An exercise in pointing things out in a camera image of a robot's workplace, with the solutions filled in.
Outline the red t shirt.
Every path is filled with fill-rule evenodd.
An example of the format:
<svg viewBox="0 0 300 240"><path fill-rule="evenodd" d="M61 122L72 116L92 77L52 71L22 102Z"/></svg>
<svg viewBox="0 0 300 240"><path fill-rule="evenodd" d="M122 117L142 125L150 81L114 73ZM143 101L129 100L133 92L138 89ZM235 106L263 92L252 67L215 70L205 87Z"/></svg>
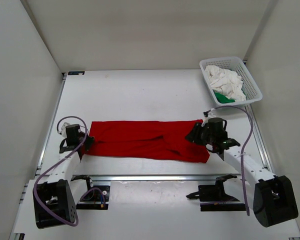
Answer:
<svg viewBox="0 0 300 240"><path fill-rule="evenodd" d="M205 146L186 140L196 123L190 121L94 121L94 142L88 155L206 163Z"/></svg>

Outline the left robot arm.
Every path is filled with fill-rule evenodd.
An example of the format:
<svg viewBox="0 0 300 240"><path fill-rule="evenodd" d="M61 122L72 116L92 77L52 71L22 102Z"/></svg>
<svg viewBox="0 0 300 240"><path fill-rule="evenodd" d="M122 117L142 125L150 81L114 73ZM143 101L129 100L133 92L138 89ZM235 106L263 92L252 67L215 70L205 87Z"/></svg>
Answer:
<svg viewBox="0 0 300 240"><path fill-rule="evenodd" d="M47 172L47 178L33 188L35 223L44 229L61 225L77 225L77 204L90 200L95 194L88 175L74 176L94 138L85 136L79 124L64 123L64 139L59 145L59 159L64 160Z"/></svg>

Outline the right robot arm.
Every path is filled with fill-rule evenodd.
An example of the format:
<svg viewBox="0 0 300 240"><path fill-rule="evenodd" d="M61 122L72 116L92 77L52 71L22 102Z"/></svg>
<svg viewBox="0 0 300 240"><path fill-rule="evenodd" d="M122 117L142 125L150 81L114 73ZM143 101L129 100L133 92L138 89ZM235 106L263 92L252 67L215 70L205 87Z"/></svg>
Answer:
<svg viewBox="0 0 300 240"><path fill-rule="evenodd" d="M240 201L263 227L296 219L299 211L292 182L285 175L277 176L251 158L238 141L228 137L227 121L220 117L196 122L185 137L199 146L210 145L211 153L236 169L240 176L226 174L213 185L200 185L189 200L199 199L204 211L215 211L226 201Z"/></svg>

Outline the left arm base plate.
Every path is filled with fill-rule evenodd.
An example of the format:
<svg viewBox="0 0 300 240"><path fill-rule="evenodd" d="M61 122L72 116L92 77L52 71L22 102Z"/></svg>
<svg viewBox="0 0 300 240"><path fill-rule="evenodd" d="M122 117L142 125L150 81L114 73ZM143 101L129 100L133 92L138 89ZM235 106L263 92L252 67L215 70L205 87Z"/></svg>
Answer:
<svg viewBox="0 0 300 240"><path fill-rule="evenodd" d="M111 184L96 176L75 175L71 178L70 189L77 210L107 210Z"/></svg>

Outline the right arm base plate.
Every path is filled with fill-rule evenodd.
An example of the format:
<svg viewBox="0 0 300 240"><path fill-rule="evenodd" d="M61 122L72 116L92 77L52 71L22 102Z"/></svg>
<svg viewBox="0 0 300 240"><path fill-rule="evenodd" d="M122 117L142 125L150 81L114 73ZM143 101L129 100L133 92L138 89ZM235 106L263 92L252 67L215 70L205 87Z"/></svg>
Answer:
<svg viewBox="0 0 300 240"><path fill-rule="evenodd" d="M199 185L198 191L189 193L188 200L199 200L201 212L241 212L246 210L244 203L225 192L224 182L237 180L234 174L219 176L214 184Z"/></svg>

